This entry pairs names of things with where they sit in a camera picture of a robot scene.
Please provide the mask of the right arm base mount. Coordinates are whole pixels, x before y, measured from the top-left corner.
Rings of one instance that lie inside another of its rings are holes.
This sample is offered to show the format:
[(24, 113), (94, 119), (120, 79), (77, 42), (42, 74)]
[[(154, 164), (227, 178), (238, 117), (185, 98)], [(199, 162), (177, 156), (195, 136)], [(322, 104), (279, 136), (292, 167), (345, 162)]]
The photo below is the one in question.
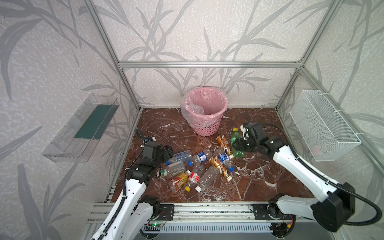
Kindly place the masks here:
[(250, 211), (254, 214), (255, 220), (289, 220), (292, 217), (281, 212), (277, 201), (284, 195), (278, 194), (265, 203), (251, 204)]

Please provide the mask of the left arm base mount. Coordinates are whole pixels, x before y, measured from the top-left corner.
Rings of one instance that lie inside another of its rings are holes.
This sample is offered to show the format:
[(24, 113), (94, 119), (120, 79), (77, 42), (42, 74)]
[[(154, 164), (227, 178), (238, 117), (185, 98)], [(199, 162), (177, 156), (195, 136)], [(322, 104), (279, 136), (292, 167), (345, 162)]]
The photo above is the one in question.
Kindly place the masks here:
[(174, 204), (162, 204), (159, 198), (148, 195), (142, 197), (139, 203), (147, 203), (152, 207), (153, 213), (150, 218), (151, 221), (171, 221), (174, 218)]

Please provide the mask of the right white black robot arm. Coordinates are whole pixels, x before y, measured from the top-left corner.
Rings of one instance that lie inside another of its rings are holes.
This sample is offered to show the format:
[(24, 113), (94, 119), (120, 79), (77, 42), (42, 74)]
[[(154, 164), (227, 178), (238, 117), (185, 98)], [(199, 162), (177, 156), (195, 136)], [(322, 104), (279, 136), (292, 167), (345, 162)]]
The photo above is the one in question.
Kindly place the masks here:
[[(281, 213), (315, 220), (333, 233), (343, 225), (362, 227), (381, 220), (383, 212), (375, 203), (356, 194), (350, 184), (340, 184), (317, 170), (280, 137), (269, 137), (263, 126), (257, 122), (241, 125), (242, 137), (236, 138), (232, 148), (244, 153), (259, 152), (267, 155), (293, 174), (314, 196), (312, 199), (288, 195), (275, 197), (272, 204)], [(355, 213), (356, 200), (371, 206), (376, 211), (375, 216), (361, 222), (350, 222), (349, 218)]]

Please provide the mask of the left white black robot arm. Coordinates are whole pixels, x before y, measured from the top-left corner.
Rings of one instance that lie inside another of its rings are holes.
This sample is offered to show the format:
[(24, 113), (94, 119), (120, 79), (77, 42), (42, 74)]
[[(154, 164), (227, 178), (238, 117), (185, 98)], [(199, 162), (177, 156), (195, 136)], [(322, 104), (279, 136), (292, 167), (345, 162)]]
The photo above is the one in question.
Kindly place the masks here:
[(122, 192), (92, 240), (133, 240), (145, 223), (160, 214), (159, 199), (143, 194), (157, 169), (173, 156), (169, 145), (156, 141), (143, 145), (141, 159), (126, 170)]

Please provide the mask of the clear bottle blue label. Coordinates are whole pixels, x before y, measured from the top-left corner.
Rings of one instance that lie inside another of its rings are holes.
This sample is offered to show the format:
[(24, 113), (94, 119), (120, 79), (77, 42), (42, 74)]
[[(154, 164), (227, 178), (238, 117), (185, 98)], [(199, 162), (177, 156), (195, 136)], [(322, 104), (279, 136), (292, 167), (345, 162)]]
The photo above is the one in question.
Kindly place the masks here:
[(191, 159), (192, 159), (192, 153), (190, 150), (187, 150), (187, 151), (183, 151), (183, 152), (175, 154), (171, 159), (166, 161), (166, 165), (168, 166), (170, 164), (173, 164), (173, 163), (179, 162), (179, 161), (181, 161), (183, 163), (187, 163)]

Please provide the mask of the clear bottle white cap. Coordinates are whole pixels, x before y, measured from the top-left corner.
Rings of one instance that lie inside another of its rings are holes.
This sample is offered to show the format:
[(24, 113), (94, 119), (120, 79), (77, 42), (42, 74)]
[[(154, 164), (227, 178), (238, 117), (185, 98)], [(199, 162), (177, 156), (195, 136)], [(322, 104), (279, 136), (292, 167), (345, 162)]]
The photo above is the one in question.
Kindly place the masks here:
[(200, 178), (195, 190), (197, 193), (200, 193), (206, 190), (219, 175), (219, 170), (215, 166), (210, 166), (206, 172)]

